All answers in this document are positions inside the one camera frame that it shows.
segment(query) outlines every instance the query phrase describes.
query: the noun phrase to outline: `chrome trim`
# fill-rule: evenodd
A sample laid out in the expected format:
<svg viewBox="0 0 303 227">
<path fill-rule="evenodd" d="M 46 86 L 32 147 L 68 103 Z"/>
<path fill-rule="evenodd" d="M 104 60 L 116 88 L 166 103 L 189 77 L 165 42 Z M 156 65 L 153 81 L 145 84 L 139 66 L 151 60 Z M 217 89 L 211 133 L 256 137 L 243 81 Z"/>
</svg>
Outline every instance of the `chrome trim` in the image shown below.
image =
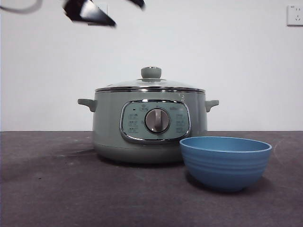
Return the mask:
<svg viewBox="0 0 303 227">
<path fill-rule="evenodd" d="M 176 92 L 176 93 L 205 93 L 205 90 L 186 87 L 104 87 L 95 92 Z"/>
<path fill-rule="evenodd" d="M 187 111 L 187 115 L 188 115 L 188 130 L 183 136 L 180 136 L 180 137 L 177 137 L 177 138 L 172 138 L 172 139 L 148 140 L 148 139 L 140 139 L 140 138 L 132 137 L 124 131 L 123 125 L 122 125 L 122 120 L 123 120 L 123 117 L 124 117 L 125 108 L 130 103 L 143 103 L 143 102 L 146 103 L 146 102 L 159 102 L 159 101 L 160 102 L 161 101 L 166 101 L 168 103 L 179 103 L 179 104 L 182 104 L 183 106 L 185 106 L 186 111 Z M 179 140 L 187 137 L 190 130 L 191 130 L 191 120 L 190 120 L 188 106 L 184 102 L 175 101 L 175 100 L 167 100 L 167 99 L 148 99 L 148 100 L 144 99 L 144 101 L 143 100 L 134 100 L 134 101 L 129 101 L 129 102 L 124 104 L 124 106 L 122 108 L 122 112 L 121 112 L 119 128 L 120 128 L 120 134 L 122 135 L 122 138 L 125 139 L 126 141 L 129 141 L 129 142 L 132 142 L 132 143 L 141 143 L 141 144 L 165 144 L 167 142 L 176 142 L 176 141 L 179 141 Z"/>
</svg>

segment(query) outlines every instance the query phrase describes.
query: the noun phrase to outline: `bowl rim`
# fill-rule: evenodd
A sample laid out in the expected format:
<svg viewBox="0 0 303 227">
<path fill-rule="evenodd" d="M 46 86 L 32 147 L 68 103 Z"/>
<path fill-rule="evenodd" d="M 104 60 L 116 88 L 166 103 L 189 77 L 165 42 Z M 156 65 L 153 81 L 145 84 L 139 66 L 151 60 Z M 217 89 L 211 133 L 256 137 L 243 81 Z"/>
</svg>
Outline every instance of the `bowl rim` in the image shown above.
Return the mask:
<svg viewBox="0 0 303 227">
<path fill-rule="evenodd" d="M 265 145 L 268 146 L 267 149 L 263 149 L 263 150 L 249 150 L 249 151 L 227 151 L 227 150 L 216 150 L 216 149 L 205 149 L 205 148 L 198 148 L 198 147 L 193 147 L 193 146 L 189 146 L 184 144 L 185 140 L 190 140 L 190 139 L 194 139 L 194 138 L 229 138 L 229 139 L 238 139 L 238 140 L 249 140 L 249 141 L 253 141 L 253 142 L 258 142 L 258 143 L 263 143 Z M 246 138 L 240 138 L 240 137 L 229 137 L 229 136 L 194 136 L 194 137 L 187 137 L 184 138 L 182 140 L 179 141 L 179 143 L 181 144 L 181 146 L 187 147 L 187 148 L 193 148 L 193 149 L 197 149 L 197 150 L 207 150 L 207 151 L 213 151 L 213 152 L 223 152 L 223 153 L 256 153 L 256 152 L 265 152 L 268 150 L 272 149 L 272 146 L 269 143 L 263 142 L 263 141 L 259 141 L 259 140 L 251 140 L 251 139 L 246 139 Z"/>
</svg>

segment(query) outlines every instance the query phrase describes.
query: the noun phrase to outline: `control panel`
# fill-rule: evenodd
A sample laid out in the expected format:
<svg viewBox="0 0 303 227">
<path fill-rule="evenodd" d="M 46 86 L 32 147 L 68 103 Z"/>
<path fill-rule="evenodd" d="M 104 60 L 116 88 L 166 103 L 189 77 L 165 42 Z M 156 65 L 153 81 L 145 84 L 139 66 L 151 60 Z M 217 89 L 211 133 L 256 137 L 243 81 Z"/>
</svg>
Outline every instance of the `control panel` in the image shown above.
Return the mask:
<svg viewBox="0 0 303 227">
<path fill-rule="evenodd" d="M 190 130 L 188 108 L 171 100 L 137 100 L 123 107 L 120 131 L 127 140 L 173 140 Z"/>
</svg>

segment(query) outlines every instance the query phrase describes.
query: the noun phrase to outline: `pot base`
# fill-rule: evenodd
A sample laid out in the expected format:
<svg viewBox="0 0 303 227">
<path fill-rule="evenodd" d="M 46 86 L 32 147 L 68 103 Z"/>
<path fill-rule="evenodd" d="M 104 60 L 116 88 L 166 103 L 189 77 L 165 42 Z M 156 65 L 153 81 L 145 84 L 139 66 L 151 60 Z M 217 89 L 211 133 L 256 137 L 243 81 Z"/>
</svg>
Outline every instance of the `pot base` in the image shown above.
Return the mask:
<svg viewBox="0 0 303 227">
<path fill-rule="evenodd" d="M 129 163 L 156 164 L 182 161 L 179 144 L 163 148 L 116 148 L 94 144 L 94 149 L 103 157 Z"/>
</svg>

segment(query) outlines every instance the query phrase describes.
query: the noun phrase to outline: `glass lid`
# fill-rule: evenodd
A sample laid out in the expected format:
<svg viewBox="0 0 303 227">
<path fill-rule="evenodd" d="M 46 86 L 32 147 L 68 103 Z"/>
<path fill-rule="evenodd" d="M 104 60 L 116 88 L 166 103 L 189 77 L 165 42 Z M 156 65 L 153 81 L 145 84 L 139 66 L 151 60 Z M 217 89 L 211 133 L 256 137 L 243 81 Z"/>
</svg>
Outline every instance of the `glass lid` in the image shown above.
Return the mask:
<svg viewBox="0 0 303 227">
<path fill-rule="evenodd" d="M 190 85 L 172 80 L 161 79 L 161 69 L 158 67 L 145 67 L 141 69 L 141 79 L 110 84 L 95 91 L 121 91 L 121 90 L 170 90 L 205 92 L 202 89 L 192 88 Z"/>
</svg>

